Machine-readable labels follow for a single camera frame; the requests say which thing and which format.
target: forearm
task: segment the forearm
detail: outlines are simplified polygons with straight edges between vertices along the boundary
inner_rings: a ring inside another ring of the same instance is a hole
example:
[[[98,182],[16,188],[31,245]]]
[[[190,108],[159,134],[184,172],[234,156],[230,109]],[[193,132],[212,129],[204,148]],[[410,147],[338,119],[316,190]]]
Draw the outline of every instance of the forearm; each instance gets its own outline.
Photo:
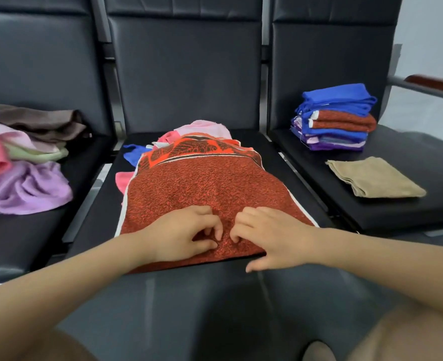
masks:
[[[443,247],[324,230],[321,263],[443,312]]]
[[[79,305],[131,270],[125,241],[115,238],[0,285],[0,360],[18,358]]]

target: brown armrest pad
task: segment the brown armrest pad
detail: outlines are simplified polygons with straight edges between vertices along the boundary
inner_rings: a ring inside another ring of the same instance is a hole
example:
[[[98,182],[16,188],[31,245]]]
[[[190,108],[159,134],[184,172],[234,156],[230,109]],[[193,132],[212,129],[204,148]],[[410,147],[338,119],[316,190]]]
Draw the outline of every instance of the brown armrest pad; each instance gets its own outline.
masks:
[[[441,78],[433,78],[424,76],[422,74],[413,74],[405,78],[405,81],[443,91],[443,79]]]

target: white wall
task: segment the white wall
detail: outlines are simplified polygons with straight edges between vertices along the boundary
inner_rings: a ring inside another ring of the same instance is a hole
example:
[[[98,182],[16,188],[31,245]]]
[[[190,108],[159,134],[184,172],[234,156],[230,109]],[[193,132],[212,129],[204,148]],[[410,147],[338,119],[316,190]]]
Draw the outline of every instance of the white wall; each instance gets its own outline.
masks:
[[[443,78],[443,0],[403,0],[395,44],[402,44],[396,75]],[[443,139],[443,99],[394,87],[382,124]]]

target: chair backrest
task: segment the chair backrest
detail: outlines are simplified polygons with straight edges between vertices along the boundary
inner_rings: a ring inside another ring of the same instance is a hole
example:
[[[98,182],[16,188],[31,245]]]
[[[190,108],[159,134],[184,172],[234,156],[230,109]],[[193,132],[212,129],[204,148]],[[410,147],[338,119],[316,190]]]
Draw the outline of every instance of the chair backrest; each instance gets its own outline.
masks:
[[[387,83],[402,0],[273,0],[269,129],[290,126],[304,91],[362,82],[379,99]]]
[[[262,0],[105,0],[127,133],[258,129]]]
[[[78,109],[113,134],[89,0],[0,0],[0,104]]]

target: black chair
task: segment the black chair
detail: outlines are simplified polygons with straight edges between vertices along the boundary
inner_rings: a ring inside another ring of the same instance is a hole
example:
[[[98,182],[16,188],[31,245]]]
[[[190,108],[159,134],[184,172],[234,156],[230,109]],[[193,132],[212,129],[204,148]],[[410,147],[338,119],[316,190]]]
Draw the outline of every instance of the black chair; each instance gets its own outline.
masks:
[[[0,104],[78,109],[93,137],[61,161],[74,200],[48,212],[0,215],[0,283],[43,267],[114,145],[89,0],[0,0]]]
[[[268,136],[353,230],[387,235],[443,228],[443,141],[378,126],[363,152],[309,151],[288,129],[301,94],[363,82],[379,99],[387,85],[402,0],[273,0]],[[363,199],[325,162],[382,157],[425,188],[421,199]]]
[[[258,131],[262,0],[105,0],[128,139],[150,144],[196,119],[222,123],[253,147],[322,227],[319,203]],[[123,195],[115,173],[133,171],[116,157],[68,256],[110,239]]]

